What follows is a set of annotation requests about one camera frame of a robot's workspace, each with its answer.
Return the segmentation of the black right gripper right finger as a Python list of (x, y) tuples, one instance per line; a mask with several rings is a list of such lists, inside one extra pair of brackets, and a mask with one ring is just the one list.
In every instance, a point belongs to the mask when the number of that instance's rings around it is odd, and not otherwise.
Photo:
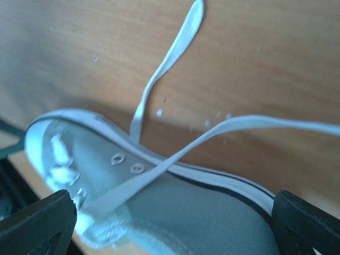
[(329, 213), (281, 190), (271, 214), (280, 254), (339, 254), (339, 219)]

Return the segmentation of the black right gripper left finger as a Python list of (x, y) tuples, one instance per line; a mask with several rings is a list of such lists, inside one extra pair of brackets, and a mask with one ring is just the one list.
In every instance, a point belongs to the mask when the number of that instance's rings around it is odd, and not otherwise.
[(77, 210), (59, 190), (1, 221), (1, 254), (66, 254)]

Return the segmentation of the white shoelace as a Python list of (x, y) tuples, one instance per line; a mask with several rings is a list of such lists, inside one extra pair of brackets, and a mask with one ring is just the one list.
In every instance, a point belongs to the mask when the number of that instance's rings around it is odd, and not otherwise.
[[(138, 152), (137, 145), (141, 138), (143, 118), (148, 96), (158, 81), (183, 55), (185, 50), (198, 32), (204, 15), (204, 2), (195, 1), (183, 24), (179, 30), (173, 44), (168, 53), (165, 55), (162, 63), (155, 71), (153, 76), (147, 83), (140, 103), (134, 113), (130, 124), (130, 134), (127, 138), (127, 143), (132, 146), (134, 152)], [(302, 122), (294, 120), (285, 120), (262, 115), (247, 115), (234, 118), (228, 118), (215, 127), (198, 137), (196, 140), (188, 144), (182, 150), (173, 156), (161, 161), (152, 170), (138, 170), (137, 176), (120, 184), (118, 187), (108, 191), (105, 195), (98, 198), (88, 208), (87, 213), (83, 214), (76, 223), (76, 231), (80, 234), (84, 233), (94, 222), (95, 217), (104, 217), (114, 211), (117, 207), (128, 201), (131, 197), (137, 194), (140, 190), (162, 175), (190, 150), (207, 141), (208, 139), (227, 132), (262, 129), (262, 128), (297, 128), (303, 130), (317, 131), (321, 133), (339, 135), (339, 126), (320, 122)], [(48, 181), (58, 185), (71, 186), (80, 177), (80, 172), (74, 170), (71, 164), (74, 158), (67, 152), (66, 146), (59, 135), (55, 135), (52, 139), (53, 153), (56, 156), (59, 166), (52, 167), (48, 170)]]

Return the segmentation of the grey canvas sneaker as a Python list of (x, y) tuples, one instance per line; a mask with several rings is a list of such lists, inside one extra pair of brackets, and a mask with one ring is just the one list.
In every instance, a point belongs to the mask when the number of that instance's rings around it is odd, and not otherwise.
[(151, 254), (279, 254), (274, 195), (245, 178), (177, 163), (131, 198), (120, 185), (163, 157), (101, 115), (56, 110), (25, 135), (31, 164), (76, 205), (75, 231), (94, 249), (134, 242)]

